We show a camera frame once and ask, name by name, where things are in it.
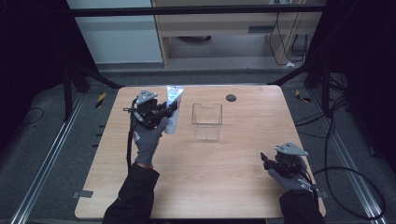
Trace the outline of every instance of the clear plastic container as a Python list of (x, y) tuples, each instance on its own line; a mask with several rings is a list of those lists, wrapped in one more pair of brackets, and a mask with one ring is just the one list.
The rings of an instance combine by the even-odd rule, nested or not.
[(191, 123), (196, 140), (219, 140), (222, 124), (221, 104), (193, 104)]

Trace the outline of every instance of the small round object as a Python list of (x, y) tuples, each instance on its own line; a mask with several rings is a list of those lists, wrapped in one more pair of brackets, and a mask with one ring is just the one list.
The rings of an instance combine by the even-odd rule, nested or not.
[(236, 96), (235, 96), (234, 94), (228, 94), (228, 95), (225, 97), (225, 99), (226, 99), (228, 102), (234, 102), (234, 101), (236, 101)]

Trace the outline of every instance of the wire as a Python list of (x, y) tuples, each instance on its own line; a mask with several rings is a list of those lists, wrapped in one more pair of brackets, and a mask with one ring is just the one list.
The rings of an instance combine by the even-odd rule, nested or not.
[(305, 179), (309, 180), (309, 184), (313, 185), (311, 175), (308, 173), (308, 171), (306, 170), (305, 167), (302, 166), (301, 168), (304, 170), (304, 173), (301, 172), (301, 175), (302, 175)]
[(297, 132), (297, 133), (305, 134), (305, 135), (308, 135), (308, 136), (311, 136), (311, 137), (316, 137), (316, 138), (326, 138), (326, 136), (317, 136), (317, 135), (313, 135), (313, 134), (310, 134), (310, 133), (303, 133), (303, 132)]
[(129, 113), (131, 113), (130, 116), (130, 125), (129, 125), (129, 131), (128, 131), (128, 142), (127, 142), (127, 147), (126, 147), (126, 162), (127, 162), (127, 167), (128, 170), (131, 168), (132, 161), (131, 161), (131, 155), (132, 155), (132, 140), (134, 139), (134, 128), (136, 127), (137, 123), (134, 124), (134, 104), (136, 103), (137, 97), (132, 100), (132, 105), (131, 105), (131, 110), (128, 110)]
[[(336, 111), (336, 110), (338, 109), (338, 107), (344, 105), (345, 102), (346, 102), (346, 99), (345, 99), (344, 97), (340, 97), (340, 98), (338, 98), (337, 100), (335, 100), (334, 103), (333, 103), (333, 106), (332, 106), (332, 109), (331, 109), (331, 122), (330, 122), (329, 131), (327, 132), (327, 135), (326, 135), (325, 148), (324, 148), (324, 149), (325, 149), (325, 151), (324, 151), (324, 168), (321, 169), (321, 170), (318, 170), (318, 171), (314, 172), (313, 174), (314, 174), (314, 175), (317, 175), (317, 174), (319, 174), (319, 173), (324, 172), (324, 174), (325, 174), (325, 179), (326, 179), (326, 185), (327, 185), (327, 187), (328, 187), (328, 190), (329, 190), (329, 192), (330, 192), (332, 198), (334, 199), (334, 201), (335, 201), (340, 207), (342, 207), (344, 210), (346, 210), (349, 214), (351, 214), (351, 215), (354, 216), (354, 217), (359, 217), (359, 218), (362, 218), (362, 219), (365, 219), (365, 220), (376, 220), (376, 219), (381, 218), (381, 217), (385, 214), (385, 212), (386, 212), (386, 210), (387, 210), (385, 198), (384, 198), (384, 196), (381, 194), (381, 192), (380, 192), (380, 190), (378, 189), (378, 187), (377, 187), (367, 176), (365, 176), (365, 175), (359, 173), (358, 171), (355, 171), (355, 170), (353, 170), (353, 169), (350, 169), (350, 168), (347, 168), (347, 167), (343, 167), (343, 166), (328, 166), (328, 150), (329, 150), (328, 145), (329, 145), (330, 136), (332, 135), (332, 130), (334, 129), (334, 117), (333, 117), (333, 113), (334, 113), (334, 111)], [(375, 192), (377, 193), (377, 195), (380, 197), (381, 202), (382, 202), (381, 213), (380, 213), (378, 216), (375, 216), (375, 217), (362, 216), (362, 215), (360, 215), (360, 214), (358, 214), (358, 213), (352, 211), (351, 209), (348, 209), (345, 205), (343, 205), (343, 204), (336, 198), (334, 192), (332, 191), (332, 187), (331, 187), (331, 184), (330, 184), (330, 181), (329, 181), (329, 173), (328, 173), (329, 170), (347, 170), (347, 171), (349, 171), (349, 172), (355, 173), (355, 174), (360, 175), (361, 177), (363, 177), (364, 180), (365, 180), (367, 183), (369, 183), (369, 184), (373, 187), (373, 189), (375, 190)]]
[(21, 125), (33, 124), (33, 123), (36, 123), (36, 122), (38, 122), (39, 120), (41, 120), (41, 118), (43, 118), (43, 116), (44, 116), (44, 109), (42, 109), (42, 108), (40, 108), (40, 107), (32, 107), (32, 108), (30, 108), (30, 110), (35, 110), (35, 109), (41, 110), (41, 115), (38, 117), (38, 119), (35, 119), (35, 120), (33, 120), (33, 121), (30, 121), (30, 122), (22, 123)]
[(315, 122), (315, 121), (317, 121), (318, 119), (323, 118), (323, 117), (325, 117), (325, 114), (322, 114), (322, 115), (320, 115), (319, 117), (314, 118), (314, 119), (311, 119), (311, 120), (309, 120), (309, 121), (307, 121), (307, 122), (305, 122), (305, 123), (295, 124), (295, 126), (296, 126), (296, 127), (304, 126), (304, 125), (313, 123), (313, 122)]
[(305, 119), (310, 119), (310, 118), (312, 118), (312, 117), (314, 117), (314, 116), (316, 116), (316, 115), (323, 115), (323, 112), (318, 112), (318, 113), (316, 113), (316, 114), (313, 114), (313, 115), (310, 115), (310, 116), (308, 116), (308, 117), (306, 117), (306, 118), (299, 119), (299, 120), (295, 121), (294, 123), (297, 123), (297, 122), (303, 121), (303, 120), (305, 120)]
[(294, 37), (293, 43), (291, 44), (291, 52), (293, 53), (294, 56), (298, 56), (298, 57), (304, 57), (306, 54), (306, 45), (308, 44), (308, 37), (307, 35), (305, 35), (305, 41), (304, 41), (304, 46), (303, 49), (294, 49), (294, 45), (298, 39), (299, 35), (296, 35)]
[(343, 77), (341, 77), (341, 81), (337, 78), (330, 75), (330, 81), (332, 81), (331, 87), (336, 89), (337, 91), (344, 92), (347, 89), (347, 86), (344, 83)]
[[(294, 23), (293, 23), (293, 26), (292, 26), (291, 29), (294, 28), (294, 26), (295, 26), (295, 24), (296, 24), (296, 21), (297, 21), (297, 20), (294, 20)], [(276, 57), (275, 57), (274, 49), (272, 48), (272, 35), (273, 35), (274, 31), (275, 31), (275, 28), (277, 28), (277, 32), (279, 33), (279, 39), (280, 39), (280, 42), (282, 43), (283, 53), (285, 54), (285, 56), (290, 60), (291, 63), (301, 62), (302, 60), (293, 60), (293, 59), (291, 59), (291, 58), (289, 57), (288, 53), (286, 52), (285, 43), (283, 42), (283, 38), (282, 38), (282, 35), (280, 34), (280, 29), (279, 29), (279, 12), (277, 12), (277, 13), (276, 13), (276, 21), (275, 21), (274, 29), (273, 29), (272, 33), (270, 34), (270, 41), (269, 41), (269, 42), (270, 42), (270, 49), (271, 49), (271, 51), (272, 51), (272, 53), (273, 53), (273, 55), (274, 55), (274, 58), (275, 58), (276, 63), (277, 63), (278, 65), (286, 65), (285, 63), (280, 63), (280, 62), (277, 61), (277, 59), (276, 59)]]

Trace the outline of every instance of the black cable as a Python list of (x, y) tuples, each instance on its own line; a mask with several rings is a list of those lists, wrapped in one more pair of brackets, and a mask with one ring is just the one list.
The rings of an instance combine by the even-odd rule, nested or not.
[(297, 132), (297, 133), (305, 134), (305, 135), (308, 135), (308, 136), (311, 136), (311, 137), (316, 137), (316, 138), (326, 138), (326, 136), (317, 136), (317, 135), (313, 135), (311, 133), (303, 133), (303, 132)]
[[(294, 28), (296, 21), (297, 21), (297, 20), (294, 20), (294, 24), (293, 24), (293, 26), (292, 26), (291, 29)], [(271, 34), (270, 34), (270, 40), (269, 40), (269, 42), (270, 42), (270, 43), (269, 43), (269, 44), (270, 44), (270, 49), (271, 49), (271, 51), (272, 51), (272, 53), (273, 53), (273, 55), (274, 55), (274, 58), (275, 58), (276, 63), (277, 63), (278, 65), (286, 65), (285, 63), (280, 63), (280, 62), (277, 61), (276, 56), (275, 56), (275, 53), (274, 53), (274, 50), (273, 50), (273, 48), (272, 48), (272, 35), (273, 35), (273, 33), (274, 33), (276, 27), (277, 27), (277, 31), (278, 31), (278, 33), (279, 33), (279, 39), (280, 39), (280, 41), (281, 41), (281, 43), (282, 43), (283, 52), (285, 53), (286, 57), (287, 57), (292, 63), (297, 63), (297, 62), (302, 61), (302, 60), (294, 61), (293, 59), (291, 59), (291, 58), (289, 57), (288, 53), (286, 52), (286, 47), (285, 47), (285, 44), (284, 44), (283, 39), (282, 39), (282, 35), (280, 34), (280, 30), (279, 30), (279, 12), (277, 12), (277, 13), (276, 13), (276, 21), (275, 21), (274, 29), (273, 29), (273, 31), (272, 31)]]
[(340, 203), (340, 202), (338, 201), (338, 199), (334, 196), (334, 194), (333, 194), (331, 188), (328, 187), (328, 188), (329, 188), (329, 192), (330, 192), (330, 194), (332, 195), (332, 198), (334, 199), (334, 201), (335, 201), (339, 206), (341, 206), (341, 207), (342, 207), (344, 210), (346, 210), (349, 214), (351, 214), (351, 215), (353, 215), (353, 216), (355, 216), (355, 217), (359, 217), (359, 218), (362, 218), (362, 219), (366, 219), (366, 220), (376, 220), (376, 219), (379, 219), (379, 218), (381, 218), (382, 216), (384, 216), (384, 214), (385, 214), (385, 212), (386, 212), (386, 210), (387, 210), (387, 205), (386, 205), (385, 197), (384, 197), (384, 195), (381, 193), (381, 191), (379, 190), (379, 188), (375, 185), (375, 183), (374, 183), (373, 181), (371, 181), (366, 175), (364, 175), (364, 174), (362, 174), (362, 173), (360, 173), (360, 172), (358, 172), (358, 171), (355, 171), (355, 170), (353, 170), (353, 169), (344, 167), (344, 166), (329, 166), (329, 167), (326, 167), (326, 168), (323, 168), (323, 169), (321, 169), (321, 170), (318, 170), (318, 171), (314, 172), (313, 175), (317, 175), (317, 174), (322, 173), (322, 172), (327, 173), (327, 171), (329, 171), (329, 170), (345, 170), (345, 171), (349, 171), (349, 172), (352, 172), (352, 173), (354, 173), (354, 174), (356, 174), (356, 175), (359, 175), (359, 176), (363, 177), (363, 179), (364, 179), (367, 183), (369, 183), (369, 184), (371, 185), (371, 187), (375, 190), (375, 192), (376, 192), (376, 193), (378, 194), (378, 196), (381, 198), (381, 203), (382, 203), (381, 213), (380, 213), (378, 216), (376, 216), (376, 217), (366, 217), (366, 216), (362, 216), (362, 215), (359, 215), (359, 214), (353, 212), (352, 210), (350, 210), (350, 209), (348, 209), (347, 207), (345, 207), (342, 203)]
[(305, 63), (305, 58), (306, 58), (307, 54), (308, 54), (308, 35), (305, 35), (304, 52), (303, 52), (303, 63)]
[(347, 86), (344, 84), (344, 80), (342, 79), (342, 77), (341, 77), (341, 81), (339, 81), (337, 78), (330, 75), (330, 81), (335, 86), (334, 89), (337, 89), (338, 91), (345, 91), (347, 89)]
[(305, 57), (306, 56), (306, 50), (307, 50), (307, 44), (308, 44), (308, 35), (305, 35), (304, 38), (304, 46), (303, 49), (295, 49), (294, 45), (297, 41), (299, 35), (296, 35), (294, 37), (293, 43), (291, 44), (291, 52), (293, 53), (294, 56), (298, 56), (298, 57)]
[(305, 171), (305, 173), (300, 172), (300, 175), (302, 175), (303, 178), (305, 180), (307, 180), (308, 183), (311, 185), (310, 190), (312, 190), (312, 195), (314, 196), (314, 201), (316, 202), (317, 209), (319, 209), (319, 196), (318, 196), (317, 186), (314, 185), (314, 182), (312, 181), (312, 177), (308, 173), (308, 171), (303, 166), (301, 168)]
[(312, 117), (314, 117), (314, 116), (316, 116), (316, 115), (323, 115), (323, 113), (322, 113), (322, 112), (318, 112), (318, 113), (316, 113), (316, 114), (313, 114), (313, 115), (310, 115), (310, 116), (308, 116), (308, 117), (306, 117), (306, 118), (303, 118), (303, 119), (296, 120), (296, 121), (294, 121), (294, 123), (297, 123), (297, 122), (303, 121), (303, 120), (305, 120), (305, 119), (310, 119), (310, 118), (312, 118)]
[(22, 123), (21, 125), (33, 124), (33, 123), (36, 123), (36, 122), (38, 122), (39, 120), (41, 120), (41, 119), (43, 118), (43, 116), (44, 116), (44, 109), (42, 109), (42, 108), (40, 108), (40, 107), (32, 107), (32, 108), (30, 108), (30, 110), (34, 110), (34, 109), (41, 110), (41, 115), (40, 115), (40, 117), (38, 117), (38, 119), (35, 119), (35, 120), (33, 120), (33, 121), (30, 121), (30, 122), (27, 122), (27, 123)]
[(300, 127), (300, 126), (304, 126), (304, 125), (313, 123), (313, 122), (317, 121), (318, 119), (323, 118), (324, 116), (325, 116), (325, 114), (322, 114), (322, 115), (320, 115), (319, 117), (314, 118), (314, 119), (311, 119), (311, 120), (309, 120), (309, 121), (307, 121), (307, 122), (305, 122), (305, 123), (295, 124), (295, 126), (296, 126), (296, 127)]
[[(324, 148), (324, 149), (325, 149), (325, 152), (324, 152), (324, 168), (321, 169), (321, 170), (319, 170), (319, 171), (314, 172), (314, 175), (316, 175), (316, 174), (318, 174), (318, 173), (324, 172), (324, 174), (325, 174), (325, 179), (326, 179), (326, 185), (327, 185), (327, 187), (328, 187), (328, 190), (329, 190), (329, 192), (330, 192), (332, 198), (334, 199), (334, 201), (335, 201), (340, 207), (342, 207), (344, 210), (346, 210), (349, 214), (351, 214), (351, 215), (354, 216), (354, 217), (359, 217), (359, 218), (362, 218), (362, 219), (365, 219), (365, 220), (376, 220), (376, 219), (379, 219), (379, 218), (381, 218), (381, 217), (385, 214), (385, 211), (386, 211), (386, 202), (385, 202), (384, 196), (381, 194), (381, 192), (379, 191), (378, 187), (377, 187), (367, 176), (365, 176), (365, 175), (359, 173), (358, 171), (355, 171), (355, 170), (350, 169), (350, 168), (347, 168), (347, 167), (342, 167), (342, 166), (331, 166), (331, 167), (328, 166), (328, 149), (329, 149), (329, 148), (328, 148), (328, 144), (329, 144), (329, 139), (330, 139), (330, 136), (331, 136), (331, 134), (332, 134), (333, 124), (334, 124), (333, 113), (334, 113), (334, 111), (339, 107), (339, 105), (340, 105), (341, 103), (344, 103), (344, 102), (345, 102), (346, 99), (341, 100), (341, 102), (337, 102), (337, 100), (334, 101), (333, 106), (332, 106), (332, 109), (331, 109), (331, 122), (330, 122), (329, 131), (327, 132), (326, 141), (325, 141), (325, 148)], [(355, 174), (357, 174), (357, 175), (362, 176), (362, 177), (364, 178), (364, 180), (366, 180), (366, 181), (373, 187), (373, 189), (376, 191), (376, 193), (377, 193), (377, 194), (379, 195), (379, 197), (381, 198), (381, 202), (382, 202), (382, 208), (381, 208), (382, 211), (381, 211), (381, 213), (380, 213), (378, 216), (375, 216), (375, 217), (366, 217), (366, 216), (362, 216), (362, 215), (360, 215), (360, 214), (358, 214), (358, 213), (356, 213), (356, 212), (354, 212), (354, 211), (348, 209), (346, 206), (344, 206), (344, 205), (335, 197), (335, 194), (334, 194), (333, 191), (332, 191), (332, 187), (331, 187), (330, 181), (329, 181), (329, 174), (328, 174), (328, 171), (329, 171), (329, 170), (348, 170), (349, 172), (353, 172), (353, 173), (355, 173)]]
[(130, 113), (130, 126), (129, 126), (129, 132), (128, 132), (128, 143), (127, 143), (127, 148), (126, 148), (126, 162), (128, 165), (128, 170), (132, 166), (132, 161), (131, 161), (131, 155), (132, 155), (132, 141), (134, 139), (134, 128), (136, 127), (137, 123), (134, 124), (134, 104), (136, 103), (137, 97), (132, 101)]

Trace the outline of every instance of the gloved hand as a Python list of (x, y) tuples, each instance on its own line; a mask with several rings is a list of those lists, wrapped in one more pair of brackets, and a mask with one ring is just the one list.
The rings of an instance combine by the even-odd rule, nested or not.
[(160, 138), (163, 136), (167, 123), (168, 118), (164, 117), (157, 128), (150, 130), (138, 123), (137, 119), (134, 118), (134, 143), (137, 146), (137, 157), (134, 162), (145, 164), (147, 167), (152, 168), (152, 157), (160, 142)]
[[(301, 160), (301, 165), (303, 166), (303, 170), (302, 172), (304, 173), (306, 170), (306, 164), (305, 162), (300, 158)], [(309, 182), (304, 179), (304, 177), (302, 175), (295, 175), (294, 177), (291, 178), (286, 178), (283, 177), (282, 175), (280, 175), (276, 170), (274, 169), (268, 169), (268, 175), (270, 175), (271, 177), (273, 177), (282, 187), (283, 191), (288, 192), (290, 190), (298, 190), (298, 189), (305, 189), (305, 190), (309, 190)], [(308, 186), (306, 184), (303, 184), (301, 182), (298, 181), (298, 179), (303, 180), (305, 183), (308, 184)]]

